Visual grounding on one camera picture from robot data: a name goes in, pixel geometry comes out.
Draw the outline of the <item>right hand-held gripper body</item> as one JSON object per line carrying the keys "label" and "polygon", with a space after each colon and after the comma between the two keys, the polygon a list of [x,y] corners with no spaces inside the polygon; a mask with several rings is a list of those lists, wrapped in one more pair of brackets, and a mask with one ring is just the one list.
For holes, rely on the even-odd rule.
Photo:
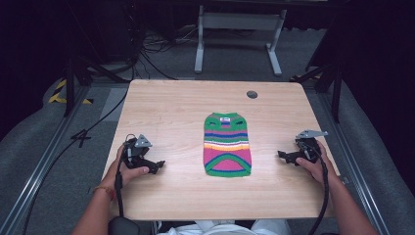
{"label": "right hand-held gripper body", "polygon": [[317,144],[316,137],[327,136],[327,131],[304,130],[296,136],[296,144],[299,147],[298,152],[291,153],[289,162],[297,164],[298,158],[303,158],[315,164],[321,157],[321,150]]}

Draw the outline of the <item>person's right hand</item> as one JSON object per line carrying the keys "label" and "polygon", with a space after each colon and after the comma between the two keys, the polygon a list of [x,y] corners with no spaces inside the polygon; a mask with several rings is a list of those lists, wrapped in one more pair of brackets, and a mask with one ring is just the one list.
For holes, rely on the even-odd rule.
{"label": "person's right hand", "polygon": [[336,183],[340,182],[339,177],[336,175],[335,169],[332,165],[332,162],[327,157],[326,149],[321,142],[317,142],[320,151],[321,159],[318,160],[315,164],[310,161],[307,161],[303,158],[298,158],[297,163],[302,166],[305,170],[308,171],[308,174],[318,181],[321,185],[324,185],[324,176],[323,176],[323,164],[327,168],[327,179],[330,187],[333,187]]}

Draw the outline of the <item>person's white clothing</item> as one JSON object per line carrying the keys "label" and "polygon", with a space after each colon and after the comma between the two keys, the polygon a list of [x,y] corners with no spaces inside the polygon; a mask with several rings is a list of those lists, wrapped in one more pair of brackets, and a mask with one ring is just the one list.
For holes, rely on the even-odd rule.
{"label": "person's white clothing", "polygon": [[248,227],[241,220],[195,220],[160,228],[157,235],[292,235],[286,219],[257,219]]}

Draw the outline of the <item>person's left hand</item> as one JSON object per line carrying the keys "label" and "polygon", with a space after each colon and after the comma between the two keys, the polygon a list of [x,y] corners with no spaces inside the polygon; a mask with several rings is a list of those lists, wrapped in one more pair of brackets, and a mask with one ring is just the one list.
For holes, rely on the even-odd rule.
{"label": "person's left hand", "polygon": [[103,177],[100,186],[115,189],[115,175],[119,171],[122,176],[122,185],[125,186],[132,179],[147,174],[150,170],[147,166],[141,166],[137,168],[128,168],[125,164],[118,164],[123,146],[120,146],[117,150],[115,160],[111,163],[107,173]]}

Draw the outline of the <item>black tripod stand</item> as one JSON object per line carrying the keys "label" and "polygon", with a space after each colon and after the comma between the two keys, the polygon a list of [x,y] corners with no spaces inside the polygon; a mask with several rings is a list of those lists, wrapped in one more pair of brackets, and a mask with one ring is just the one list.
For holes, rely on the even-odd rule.
{"label": "black tripod stand", "polygon": [[82,23],[87,4],[81,0],[78,5],[73,5],[70,1],[63,0],[65,13],[69,14],[68,17],[63,18],[66,23],[62,27],[69,54],[69,61],[66,66],[67,104],[65,117],[70,115],[76,105],[75,80],[78,81],[81,87],[90,86],[93,81],[92,74],[98,74],[115,83],[128,83],[128,80],[101,66],[102,56],[97,51],[98,43],[96,40],[92,40]]}
{"label": "black tripod stand", "polygon": [[302,75],[294,75],[290,81],[303,83],[319,75],[318,81],[314,85],[317,93],[326,93],[330,86],[333,86],[331,114],[336,123],[339,123],[339,107],[342,89],[342,72],[337,64],[325,65]]}

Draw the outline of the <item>striped knitted pet sweater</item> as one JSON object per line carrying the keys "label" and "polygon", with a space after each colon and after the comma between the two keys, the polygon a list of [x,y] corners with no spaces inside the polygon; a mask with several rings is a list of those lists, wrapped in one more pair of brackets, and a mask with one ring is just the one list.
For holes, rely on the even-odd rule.
{"label": "striped knitted pet sweater", "polygon": [[204,123],[204,168],[208,175],[244,177],[252,172],[248,125],[238,113],[212,113]]}

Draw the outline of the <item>aluminium floor rail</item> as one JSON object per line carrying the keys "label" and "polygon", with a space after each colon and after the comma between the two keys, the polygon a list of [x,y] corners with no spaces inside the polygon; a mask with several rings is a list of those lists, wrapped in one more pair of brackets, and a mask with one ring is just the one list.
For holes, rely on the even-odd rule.
{"label": "aluminium floor rail", "polygon": [[362,206],[369,217],[369,220],[377,228],[380,235],[391,235],[386,223],[378,209],[378,206],[373,198],[372,192],[369,189],[367,182],[360,170],[357,160],[349,147],[346,137],[341,129],[341,126],[335,122],[331,113],[331,103],[329,99],[323,95],[318,94],[318,99],[323,106],[324,113],[333,128],[334,135],[337,138],[342,153],[344,154],[344,162],[346,164],[351,182],[354,185]]}
{"label": "aluminium floor rail", "polygon": [[0,235],[13,235],[23,217],[26,214],[30,214],[27,210],[33,206],[37,193],[49,169],[53,167],[54,161],[58,158],[59,145],[63,141],[70,122],[88,92],[89,87],[79,87],[78,91],[74,93],[72,103],[67,102],[67,107],[69,108],[68,114],[60,119],[59,124],[54,129],[52,137],[49,138],[48,145],[45,147],[29,176],[25,179],[22,191],[13,204],[8,216],[5,218],[4,223],[0,226]]}

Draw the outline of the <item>black seat edge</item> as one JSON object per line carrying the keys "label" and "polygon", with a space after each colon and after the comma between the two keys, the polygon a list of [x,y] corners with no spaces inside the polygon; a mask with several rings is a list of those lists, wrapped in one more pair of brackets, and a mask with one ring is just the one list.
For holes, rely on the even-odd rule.
{"label": "black seat edge", "polygon": [[125,217],[115,217],[108,225],[109,235],[139,235],[140,227]]}

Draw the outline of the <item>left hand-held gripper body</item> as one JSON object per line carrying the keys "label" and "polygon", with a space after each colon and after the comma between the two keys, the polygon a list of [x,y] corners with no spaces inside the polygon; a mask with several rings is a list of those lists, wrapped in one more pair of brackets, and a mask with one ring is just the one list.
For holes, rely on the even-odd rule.
{"label": "left hand-held gripper body", "polygon": [[148,166],[144,156],[152,147],[151,142],[143,135],[134,136],[123,143],[122,160],[128,168]]}

